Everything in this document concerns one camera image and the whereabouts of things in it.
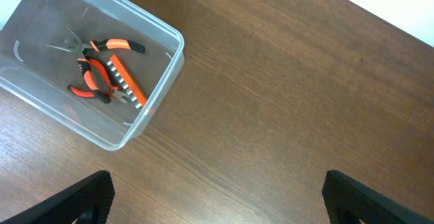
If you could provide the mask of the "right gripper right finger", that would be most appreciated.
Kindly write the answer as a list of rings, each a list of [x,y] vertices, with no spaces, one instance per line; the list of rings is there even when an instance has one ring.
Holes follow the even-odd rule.
[[[338,170],[327,171],[321,193],[331,224],[433,224]]]

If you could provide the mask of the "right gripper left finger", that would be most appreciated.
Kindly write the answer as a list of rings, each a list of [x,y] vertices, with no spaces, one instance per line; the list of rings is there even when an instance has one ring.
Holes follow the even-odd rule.
[[[105,224],[114,197],[110,172],[99,170],[4,223]]]

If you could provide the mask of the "small red cutting pliers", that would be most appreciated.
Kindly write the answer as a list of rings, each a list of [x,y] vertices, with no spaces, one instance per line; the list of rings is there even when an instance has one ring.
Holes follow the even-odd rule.
[[[105,66],[93,58],[78,58],[77,64],[84,81],[83,87],[67,85],[67,90],[80,98],[98,99],[104,104],[114,100],[128,103],[127,94],[113,81]]]

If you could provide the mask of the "socket bit rail orange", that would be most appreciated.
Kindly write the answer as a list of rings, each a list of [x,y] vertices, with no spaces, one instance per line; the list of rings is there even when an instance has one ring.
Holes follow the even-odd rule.
[[[122,59],[118,55],[113,54],[107,62],[107,66],[121,87],[121,97],[125,98],[127,96],[137,109],[145,106],[147,96],[138,82],[133,78],[133,75],[128,71]]]

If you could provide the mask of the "clear plastic container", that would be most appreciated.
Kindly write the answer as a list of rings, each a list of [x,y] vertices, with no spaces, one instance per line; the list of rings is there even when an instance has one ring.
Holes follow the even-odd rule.
[[[143,133],[184,63],[128,0],[1,0],[1,86],[108,151]]]

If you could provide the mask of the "orange black needle-nose pliers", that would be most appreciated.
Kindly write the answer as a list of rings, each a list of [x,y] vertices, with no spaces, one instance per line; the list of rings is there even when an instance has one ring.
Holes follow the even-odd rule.
[[[133,50],[138,53],[145,53],[145,47],[135,41],[130,41],[128,39],[100,39],[100,40],[91,40],[89,42],[84,42],[81,40],[79,36],[73,34],[71,39],[65,39],[63,46],[57,47],[59,50],[63,50],[66,52],[74,53],[78,58],[93,58],[94,54],[105,51],[105,50],[113,50],[113,49],[124,49],[124,50]],[[99,60],[107,69],[108,74],[112,77],[113,81],[119,86],[117,81],[115,80],[113,74],[107,66],[107,62]]]

